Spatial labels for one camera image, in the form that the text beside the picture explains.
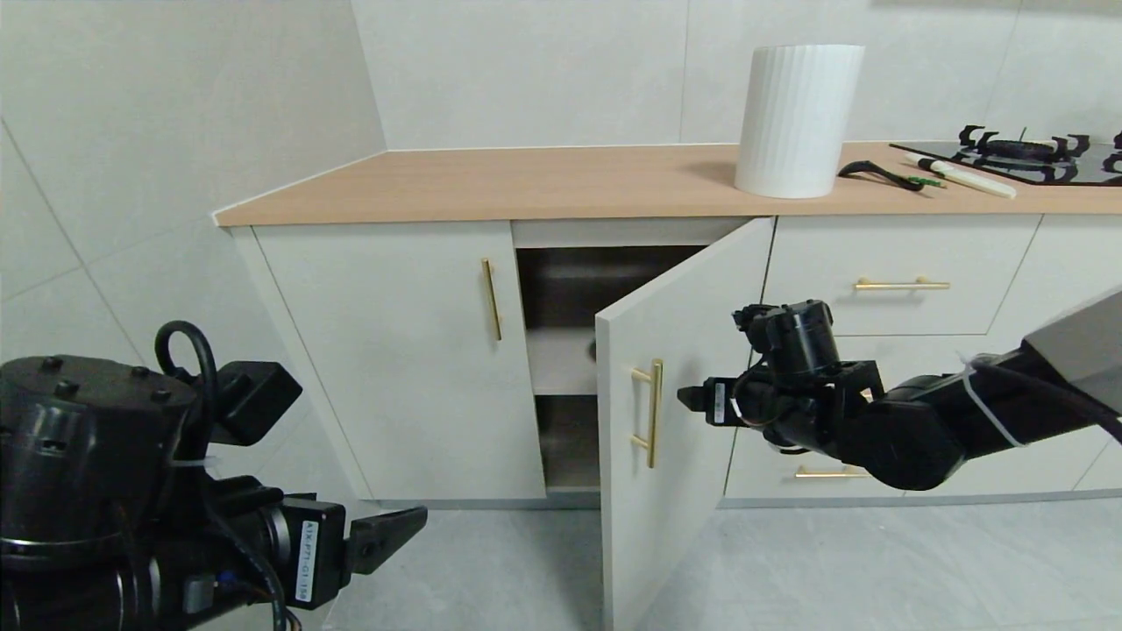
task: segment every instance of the drawer handle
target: drawer handle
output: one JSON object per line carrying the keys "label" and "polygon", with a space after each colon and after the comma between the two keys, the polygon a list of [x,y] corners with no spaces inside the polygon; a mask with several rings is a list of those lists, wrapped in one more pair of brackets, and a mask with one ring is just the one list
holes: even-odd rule
{"label": "drawer handle", "polygon": [[854,291],[891,291],[891,290],[903,290],[903,291],[917,291],[917,290],[949,290],[950,283],[932,283],[927,280],[927,276],[919,276],[916,278],[914,283],[874,283],[868,278],[862,276],[857,278],[857,282],[853,284]]}
{"label": "drawer handle", "polygon": [[495,266],[489,258],[484,259],[484,278],[487,281],[487,298],[490,299],[491,319],[495,321],[495,341],[503,341],[503,317],[498,314],[498,299],[495,298]]}
{"label": "drawer handle", "polygon": [[829,478],[847,478],[847,477],[873,477],[872,474],[865,469],[861,469],[850,465],[846,465],[839,472],[811,472],[807,470],[807,467],[800,466],[798,470],[794,472],[794,477],[806,479],[829,479]]}
{"label": "drawer handle", "polygon": [[646,449],[646,468],[654,468],[654,446],[659,439],[659,420],[662,418],[662,359],[651,360],[651,372],[632,368],[632,378],[651,384],[651,428],[647,438],[632,435],[632,442]]}

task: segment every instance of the gas stove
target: gas stove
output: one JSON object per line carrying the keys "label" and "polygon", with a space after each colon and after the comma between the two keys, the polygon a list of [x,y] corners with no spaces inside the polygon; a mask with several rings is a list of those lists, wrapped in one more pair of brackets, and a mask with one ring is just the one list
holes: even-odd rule
{"label": "gas stove", "polygon": [[1082,134],[1052,136],[1051,143],[995,138],[980,125],[967,125],[958,141],[893,143],[891,146],[964,164],[1043,186],[1122,186],[1122,132],[1114,145],[1091,143]]}

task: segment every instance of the robotic arm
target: robotic arm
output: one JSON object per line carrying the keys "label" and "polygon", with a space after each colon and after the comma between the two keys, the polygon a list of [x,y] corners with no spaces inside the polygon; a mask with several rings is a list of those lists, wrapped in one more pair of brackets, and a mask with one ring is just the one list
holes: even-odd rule
{"label": "robotic arm", "polygon": [[1122,442],[1122,289],[954,375],[885,391],[875,362],[843,362],[829,307],[733,314],[760,357],[678,399],[707,423],[751,428],[783,454],[817,451],[895,488],[935,488],[967,460],[1098,424]]}
{"label": "robotic arm", "polygon": [[[171,358],[185,335],[201,373]],[[156,336],[165,374],[105,359],[25,357],[0,368],[2,628],[186,630],[252,602],[335,597],[425,524],[424,507],[358,519],[252,476],[213,479],[210,442],[248,446],[302,388],[279,365],[217,371],[187,322]]]}

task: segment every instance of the floor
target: floor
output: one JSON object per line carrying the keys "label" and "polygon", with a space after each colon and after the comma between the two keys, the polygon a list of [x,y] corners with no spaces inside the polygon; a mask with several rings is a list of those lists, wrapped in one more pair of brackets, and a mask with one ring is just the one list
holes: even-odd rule
{"label": "floor", "polygon": [[[324,629],[596,630],[600,594],[597,512],[441,511]],[[1122,630],[1122,499],[717,511],[642,629]]]}

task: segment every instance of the wall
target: wall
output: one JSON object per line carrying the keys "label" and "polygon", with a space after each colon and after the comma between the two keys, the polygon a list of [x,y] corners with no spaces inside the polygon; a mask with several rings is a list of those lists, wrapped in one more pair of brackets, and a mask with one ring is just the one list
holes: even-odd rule
{"label": "wall", "polygon": [[757,46],[867,47],[848,137],[1122,129],[1116,0],[357,0],[390,149],[735,143]]}
{"label": "wall", "polygon": [[[155,366],[156,329],[186,319],[220,365],[289,364],[209,214],[384,150],[349,2],[6,2],[0,46],[0,359]],[[373,512],[306,395],[221,456],[221,474]]]}

